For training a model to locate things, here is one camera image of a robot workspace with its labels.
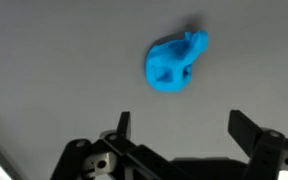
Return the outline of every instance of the black machine part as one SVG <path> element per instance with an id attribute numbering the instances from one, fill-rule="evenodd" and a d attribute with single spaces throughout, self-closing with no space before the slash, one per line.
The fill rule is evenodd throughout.
<path id="1" fill-rule="evenodd" d="M 258 127 L 232 110 L 228 132 L 250 158 L 248 164 L 228 158 L 181 158 L 167 161 L 144 145 L 130 141 L 130 113 L 122 112 L 117 130 L 68 143 L 51 180 L 93 180 L 108 174 L 115 180 L 276 180 L 288 171 L 288 139 Z"/>

